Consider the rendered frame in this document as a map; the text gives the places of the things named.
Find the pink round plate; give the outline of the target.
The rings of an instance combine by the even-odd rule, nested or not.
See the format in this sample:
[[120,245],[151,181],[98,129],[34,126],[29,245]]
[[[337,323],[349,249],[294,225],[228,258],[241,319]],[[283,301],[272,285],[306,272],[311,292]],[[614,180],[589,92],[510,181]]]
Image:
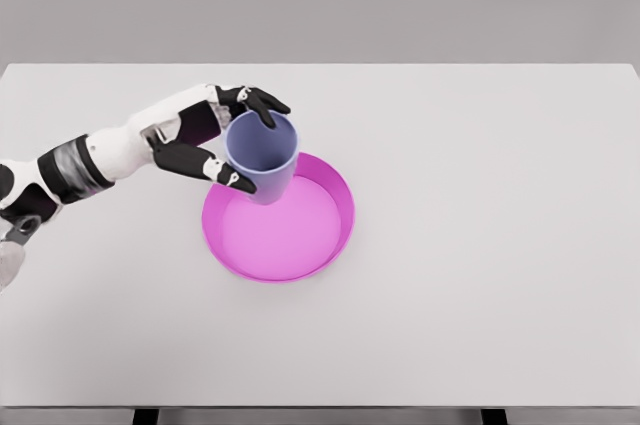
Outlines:
[[201,227],[213,257],[231,273],[263,283],[313,276],[344,251],[356,222],[343,175],[312,154],[299,156],[280,200],[259,205],[219,185],[208,192]]

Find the blue-purple cup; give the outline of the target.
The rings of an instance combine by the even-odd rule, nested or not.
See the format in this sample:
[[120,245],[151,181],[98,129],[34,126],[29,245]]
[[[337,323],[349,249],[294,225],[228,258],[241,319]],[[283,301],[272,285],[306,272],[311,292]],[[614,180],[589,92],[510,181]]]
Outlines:
[[284,114],[270,112],[274,128],[248,111],[234,119],[224,133],[225,152],[231,165],[256,186],[250,199],[270,205],[284,194],[297,165],[299,136]]

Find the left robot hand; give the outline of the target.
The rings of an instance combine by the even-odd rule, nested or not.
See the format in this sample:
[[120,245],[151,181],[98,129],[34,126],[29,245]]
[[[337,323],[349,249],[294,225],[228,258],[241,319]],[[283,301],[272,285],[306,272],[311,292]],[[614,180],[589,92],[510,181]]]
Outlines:
[[250,179],[202,147],[248,111],[257,113],[269,129],[276,127],[273,112],[291,113],[289,106],[258,87],[204,83],[134,114],[130,125],[150,147],[158,168],[254,194],[256,186]]

